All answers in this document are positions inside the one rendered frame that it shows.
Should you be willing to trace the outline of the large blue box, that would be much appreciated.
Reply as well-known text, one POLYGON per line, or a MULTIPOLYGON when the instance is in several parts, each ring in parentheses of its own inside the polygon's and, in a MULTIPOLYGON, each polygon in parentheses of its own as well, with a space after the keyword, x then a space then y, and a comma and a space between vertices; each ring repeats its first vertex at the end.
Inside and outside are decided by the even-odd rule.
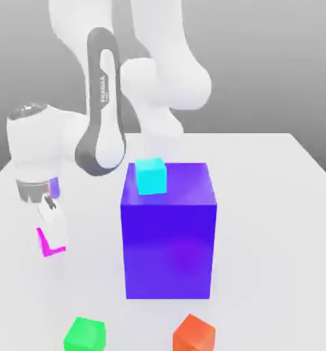
POLYGON ((167 164, 167 192, 140 196, 129 164, 121 197, 128 299, 207 299, 217 200, 205 163, 167 164))

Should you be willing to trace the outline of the small green cube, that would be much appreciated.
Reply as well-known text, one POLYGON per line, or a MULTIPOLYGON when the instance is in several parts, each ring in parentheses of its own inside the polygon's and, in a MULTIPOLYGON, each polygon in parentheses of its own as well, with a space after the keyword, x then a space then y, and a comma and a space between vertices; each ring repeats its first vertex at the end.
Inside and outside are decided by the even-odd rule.
POLYGON ((104 322, 76 317, 63 340, 65 351, 104 351, 106 327, 104 322))

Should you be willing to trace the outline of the small magenta cube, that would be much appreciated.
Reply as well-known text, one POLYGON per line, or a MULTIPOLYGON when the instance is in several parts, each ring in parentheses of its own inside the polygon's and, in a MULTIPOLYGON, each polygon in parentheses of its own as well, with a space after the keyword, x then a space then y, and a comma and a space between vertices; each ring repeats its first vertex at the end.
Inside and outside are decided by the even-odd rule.
POLYGON ((50 248, 49 243, 48 243, 42 229, 40 227, 37 227, 36 231, 37 231, 37 235, 38 235, 38 241, 40 244, 40 248, 41 248, 41 251, 42 251, 44 257, 53 256, 55 254, 59 254, 61 252, 66 251, 65 246, 57 247, 55 249, 50 248))

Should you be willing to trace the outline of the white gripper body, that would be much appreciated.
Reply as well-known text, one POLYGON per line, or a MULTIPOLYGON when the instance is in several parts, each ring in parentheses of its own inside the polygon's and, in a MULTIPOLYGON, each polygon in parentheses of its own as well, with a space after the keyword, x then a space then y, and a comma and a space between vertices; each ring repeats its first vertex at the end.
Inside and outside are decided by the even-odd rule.
POLYGON ((68 244, 67 222, 60 204, 55 208, 48 204, 39 204, 38 211, 41 217, 40 228, 51 249, 66 247, 68 244))

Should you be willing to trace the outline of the small cyan cube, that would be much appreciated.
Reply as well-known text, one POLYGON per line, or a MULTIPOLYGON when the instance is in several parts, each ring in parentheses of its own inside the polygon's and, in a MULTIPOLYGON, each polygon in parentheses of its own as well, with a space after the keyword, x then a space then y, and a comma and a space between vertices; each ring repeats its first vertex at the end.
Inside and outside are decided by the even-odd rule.
POLYGON ((135 161, 135 180, 140 195, 167 193, 167 167, 162 158, 135 161))

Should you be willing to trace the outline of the small orange cube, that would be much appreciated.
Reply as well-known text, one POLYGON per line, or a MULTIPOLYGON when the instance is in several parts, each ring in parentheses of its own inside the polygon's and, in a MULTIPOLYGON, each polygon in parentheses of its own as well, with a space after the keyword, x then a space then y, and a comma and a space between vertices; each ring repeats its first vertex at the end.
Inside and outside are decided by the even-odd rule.
POLYGON ((216 329, 189 314, 173 333, 173 351, 214 351, 216 329))

